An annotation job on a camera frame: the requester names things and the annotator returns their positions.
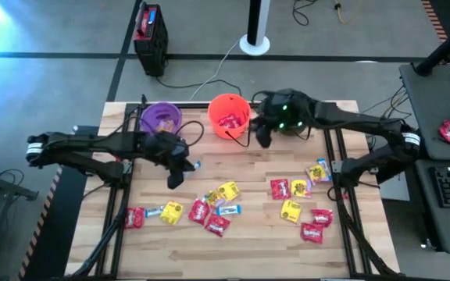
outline wooden table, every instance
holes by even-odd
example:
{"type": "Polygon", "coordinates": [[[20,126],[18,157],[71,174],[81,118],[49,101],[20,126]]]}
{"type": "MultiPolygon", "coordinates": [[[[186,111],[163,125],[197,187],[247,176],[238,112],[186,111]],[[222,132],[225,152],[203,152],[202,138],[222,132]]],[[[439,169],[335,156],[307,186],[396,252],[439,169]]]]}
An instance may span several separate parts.
{"type": "MultiPolygon", "coordinates": [[[[356,112],[356,101],[338,101],[344,110],[356,112]]],[[[123,122],[126,103],[105,104],[101,135],[110,133],[123,122]]],[[[175,190],[166,187],[168,171],[138,159],[131,184],[131,207],[155,207],[175,200],[185,208],[175,226],[158,217],[145,220],[141,229],[124,232],[118,278],[131,279],[223,279],[223,278],[317,278],[348,277],[345,250],[338,225],[336,204],[327,198],[330,183],[312,189],[312,198],[294,197],[302,205],[302,215],[295,225],[280,218],[282,201],[271,198],[270,180],[305,176],[305,168],[327,157],[322,130],[313,130],[309,140],[273,135],[269,149],[261,149],[252,136],[251,145],[243,148],[232,140],[216,136],[208,121],[206,109],[184,109],[184,122],[199,120],[205,126],[204,137],[191,147],[189,160],[201,160],[202,167],[175,190]],[[187,218],[195,198],[227,181],[235,181],[241,195],[235,203],[242,214],[227,216],[230,227],[219,238],[187,218]],[[304,242],[300,222],[310,222],[312,208],[334,210],[332,225],[323,232],[323,244],[304,242]]],[[[188,143],[196,139],[200,128],[188,126],[182,137],[188,143]]],[[[344,130],[348,157],[368,153],[362,133],[344,130]]],[[[335,154],[336,137],[332,137],[335,154]]],[[[96,159],[111,160],[110,155],[95,154],[96,159]]],[[[374,176],[365,174],[361,181],[376,184],[374,176]]],[[[102,182],[91,178],[86,191],[102,182]]],[[[356,189],[362,224],[367,240],[395,271],[398,263],[390,237],[387,219],[377,188],[356,189]]],[[[109,189],[103,188],[86,197],[81,205],[67,273],[78,269],[97,244],[105,215],[109,189]]],[[[362,271],[358,248],[352,241],[357,267],[362,271]]]]}

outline plastic bucket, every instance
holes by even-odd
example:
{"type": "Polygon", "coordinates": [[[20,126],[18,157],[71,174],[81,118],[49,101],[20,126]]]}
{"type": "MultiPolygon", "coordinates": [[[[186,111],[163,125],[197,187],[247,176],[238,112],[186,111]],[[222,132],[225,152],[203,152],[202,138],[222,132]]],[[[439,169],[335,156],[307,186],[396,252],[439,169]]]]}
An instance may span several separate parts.
{"type": "Polygon", "coordinates": [[[173,121],[174,126],[171,132],[176,133],[181,126],[181,110],[169,102],[150,105],[141,113],[140,128],[153,135],[164,121],[173,121]]]}
{"type": "Polygon", "coordinates": [[[228,140],[238,138],[244,133],[249,126],[250,116],[251,106],[238,94],[221,94],[209,103],[208,118],[213,130],[219,137],[228,140]],[[219,121],[230,114],[234,114],[240,119],[241,125],[239,127],[229,129],[219,125],[219,121]]]}

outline desk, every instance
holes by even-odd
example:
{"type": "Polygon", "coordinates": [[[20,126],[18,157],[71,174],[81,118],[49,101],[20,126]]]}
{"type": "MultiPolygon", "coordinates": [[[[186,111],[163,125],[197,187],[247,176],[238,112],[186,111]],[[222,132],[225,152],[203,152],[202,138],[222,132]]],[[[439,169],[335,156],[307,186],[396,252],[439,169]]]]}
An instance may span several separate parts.
{"type": "MultiPolygon", "coordinates": [[[[345,110],[357,111],[355,101],[338,101],[345,110]]],[[[123,122],[127,103],[107,103],[104,108],[100,135],[106,135],[123,122]]],[[[324,230],[323,244],[304,242],[299,236],[300,226],[280,218],[281,201],[271,199],[272,179],[305,176],[304,169],[317,158],[327,157],[323,132],[313,130],[309,140],[296,137],[273,136],[269,149],[253,139],[248,148],[232,140],[217,137],[207,118],[206,109],[183,109],[184,122],[199,120],[205,126],[204,137],[191,147],[189,160],[201,160],[202,167],[176,190],[166,187],[168,172],[162,167],[137,159],[134,180],[130,189],[129,206],[155,207],[175,200],[185,208],[184,216],[175,226],[161,219],[149,218],[141,229],[124,232],[118,278],[131,279],[222,279],[222,278],[316,278],[348,277],[341,229],[336,204],[327,198],[329,183],[312,189],[312,198],[294,197],[302,205],[300,222],[312,220],[310,209],[334,210],[333,224],[324,230]],[[223,238],[207,232],[187,219],[192,202],[211,189],[227,181],[236,181],[241,195],[235,202],[242,214],[229,216],[230,227],[223,238]]],[[[182,137],[192,142],[198,136],[198,126],[188,126],[182,137]]],[[[245,142],[246,136],[240,138],[245,142]]],[[[348,157],[368,153],[362,133],[344,130],[348,157]]],[[[94,154],[107,161],[110,155],[94,154]]],[[[376,184],[371,175],[364,182],[376,184]]],[[[90,178],[85,192],[99,186],[98,178],[90,178]]],[[[398,263],[391,241],[387,220],[377,188],[356,188],[362,224],[367,240],[376,252],[395,271],[398,263]]],[[[80,207],[66,273],[79,268],[97,244],[109,196],[108,188],[94,192],[80,207]]],[[[358,268],[359,254],[352,241],[358,268]]]]}

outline purple bucket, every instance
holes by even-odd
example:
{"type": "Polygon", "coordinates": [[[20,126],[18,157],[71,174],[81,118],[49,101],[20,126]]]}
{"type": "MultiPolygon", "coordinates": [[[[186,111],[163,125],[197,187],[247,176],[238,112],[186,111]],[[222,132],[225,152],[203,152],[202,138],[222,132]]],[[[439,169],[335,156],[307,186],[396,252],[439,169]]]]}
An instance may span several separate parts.
{"type": "Polygon", "coordinates": [[[148,106],[141,113],[140,119],[140,128],[151,135],[154,134],[154,131],[158,131],[158,127],[165,121],[173,122],[174,126],[171,132],[176,133],[181,126],[181,110],[169,102],[158,102],[148,106]]]}

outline orange bucket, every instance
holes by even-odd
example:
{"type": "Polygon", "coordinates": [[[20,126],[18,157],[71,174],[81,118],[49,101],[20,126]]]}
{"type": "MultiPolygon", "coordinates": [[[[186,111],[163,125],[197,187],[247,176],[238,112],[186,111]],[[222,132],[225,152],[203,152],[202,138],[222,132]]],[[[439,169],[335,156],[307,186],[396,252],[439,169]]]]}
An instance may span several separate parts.
{"type": "Polygon", "coordinates": [[[250,116],[251,106],[238,94],[221,94],[209,103],[208,117],[212,128],[219,137],[224,139],[231,140],[232,137],[240,137],[249,126],[250,116]],[[220,119],[230,114],[236,115],[241,120],[242,125],[235,129],[229,129],[218,124],[220,119]]]}

